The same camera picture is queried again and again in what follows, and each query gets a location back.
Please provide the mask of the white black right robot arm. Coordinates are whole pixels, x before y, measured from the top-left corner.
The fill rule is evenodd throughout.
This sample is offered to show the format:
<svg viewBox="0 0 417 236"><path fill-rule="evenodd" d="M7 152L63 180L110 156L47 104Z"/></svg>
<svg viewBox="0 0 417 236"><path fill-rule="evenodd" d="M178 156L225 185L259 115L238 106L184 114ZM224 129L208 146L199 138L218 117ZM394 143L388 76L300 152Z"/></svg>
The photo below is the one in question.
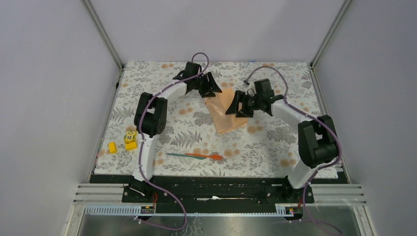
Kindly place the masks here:
<svg viewBox="0 0 417 236"><path fill-rule="evenodd" d="M302 188L318 170L340 159L341 147L333 120L328 115L313 117L292 106L285 96L274 93L268 79L255 81L250 88L252 93L236 91L225 113L238 118L251 118L256 110L261 110L297 131L300 161L282 185L284 200L293 203L301 197Z"/></svg>

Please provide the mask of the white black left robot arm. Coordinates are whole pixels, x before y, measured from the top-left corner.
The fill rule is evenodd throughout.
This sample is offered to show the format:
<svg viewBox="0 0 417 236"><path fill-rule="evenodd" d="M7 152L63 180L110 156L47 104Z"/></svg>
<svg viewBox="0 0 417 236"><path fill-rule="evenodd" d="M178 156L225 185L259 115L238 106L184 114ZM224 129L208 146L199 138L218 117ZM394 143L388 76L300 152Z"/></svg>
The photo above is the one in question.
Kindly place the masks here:
<svg viewBox="0 0 417 236"><path fill-rule="evenodd" d="M185 69L161 91L156 94L148 92L141 94L134 117L139 151L138 163L132 174L136 181L145 183L153 176L155 148L167 123L169 102L193 90L196 90L202 98L215 97L217 93L222 92L212 73L206 73L205 70L206 68L202 68L200 64L189 61Z"/></svg>

